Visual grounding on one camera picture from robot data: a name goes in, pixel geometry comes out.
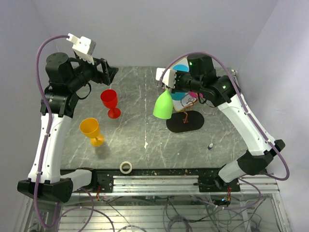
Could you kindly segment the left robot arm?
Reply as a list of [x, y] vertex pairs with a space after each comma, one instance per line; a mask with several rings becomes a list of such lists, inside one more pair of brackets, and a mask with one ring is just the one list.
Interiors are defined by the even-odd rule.
[[97, 172], [92, 168], [78, 168], [65, 175], [60, 173], [65, 137], [81, 99], [77, 91], [90, 81], [109, 86], [119, 69], [109, 66], [103, 58], [88, 63], [58, 52], [48, 56], [45, 70], [49, 85], [43, 92], [47, 103], [42, 102], [40, 108], [41, 133], [37, 153], [27, 179], [18, 182], [17, 190], [32, 199], [66, 203], [72, 192], [81, 187], [88, 192], [98, 188]]

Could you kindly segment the red plastic wine glass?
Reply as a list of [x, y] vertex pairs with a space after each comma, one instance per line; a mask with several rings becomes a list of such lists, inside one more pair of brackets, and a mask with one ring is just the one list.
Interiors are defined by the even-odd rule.
[[117, 93], [113, 89], [107, 89], [103, 91], [100, 95], [100, 99], [103, 102], [104, 106], [107, 107], [108, 117], [112, 119], [116, 119], [121, 115], [121, 111], [117, 108], [118, 97]]

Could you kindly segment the orange plastic wine glass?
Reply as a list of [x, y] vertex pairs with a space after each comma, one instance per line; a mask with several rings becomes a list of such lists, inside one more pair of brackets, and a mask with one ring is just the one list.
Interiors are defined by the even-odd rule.
[[95, 118], [86, 118], [79, 126], [80, 131], [90, 139], [90, 143], [94, 147], [101, 146], [105, 138], [100, 133], [99, 123]]

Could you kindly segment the green plastic wine glass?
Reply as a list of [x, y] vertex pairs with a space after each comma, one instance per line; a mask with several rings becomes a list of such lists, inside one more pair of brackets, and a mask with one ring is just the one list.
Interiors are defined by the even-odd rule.
[[153, 115], [159, 119], [170, 119], [173, 111], [173, 100], [168, 89], [157, 98]]

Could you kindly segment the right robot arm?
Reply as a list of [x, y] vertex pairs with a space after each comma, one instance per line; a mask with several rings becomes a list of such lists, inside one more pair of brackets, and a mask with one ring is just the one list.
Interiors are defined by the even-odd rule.
[[167, 94], [191, 91], [204, 98], [202, 103], [211, 102], [243, 138], [247, 151], [220, 168], [213, 179], [216, 190], [224, 191], [231, 181], [243, 175], [262, 174], [275, 156], [282, 161], [286, 175], [272, 178], [279, 181], [289, 178], [289, 168], [281, 155], [284, 141], [267, 133], [247, 105], [230, 71], [218, 58], [206, 52], [186, 53], [164, 69], [159, 81], [167, 87]]

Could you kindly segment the blue plastic wine glass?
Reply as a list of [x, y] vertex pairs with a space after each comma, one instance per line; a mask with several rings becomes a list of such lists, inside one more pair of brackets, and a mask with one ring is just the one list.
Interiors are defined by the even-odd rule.
[[[183, 65], [183, 64], [174, 65], [172, 69], [175, 70], [175, 71], [189, 72], [189, 68], [186, 65]], [[180, 101], [185, 95], [186, 95], [185, 92], [171, 93], [172, 99], [174, 101]]]

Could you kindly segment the pink plastic wine glass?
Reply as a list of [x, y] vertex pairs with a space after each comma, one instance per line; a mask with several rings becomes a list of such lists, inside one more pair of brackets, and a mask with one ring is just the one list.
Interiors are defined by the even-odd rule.
[[189, 91], [188, 94], [189, 94], [191, 97], [193, 97], [193, 98], [198, 98], [198, 97], [202, 98], [202, 97], [203, 97], [203, 95], [202, 95], [201, 93], [195, 93], [195, 92]]

